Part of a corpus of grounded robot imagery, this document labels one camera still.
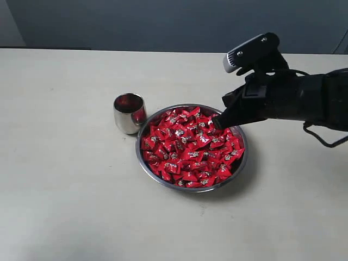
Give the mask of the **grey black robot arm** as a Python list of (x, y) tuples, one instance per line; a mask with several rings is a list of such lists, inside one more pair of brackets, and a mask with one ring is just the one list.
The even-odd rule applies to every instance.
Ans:
[(267, 119), (303, 121), (347, 131), (347, 69), (327, 74), (297, 76), (291, 69), (258, 77), (222, 98), (226, 109), (213, 118), (217, 129)]

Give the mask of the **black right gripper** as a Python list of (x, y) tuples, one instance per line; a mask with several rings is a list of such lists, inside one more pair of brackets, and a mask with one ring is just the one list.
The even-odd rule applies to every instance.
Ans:
[(244, 85), (224, 95), (226, 109), (212, 118), (213, 124), (216, 129), (226, 129), (266, 119), (322, 121), (325, 119), (323, 82), (322, 74), (277, 73), (261, 84), (250, 75)]

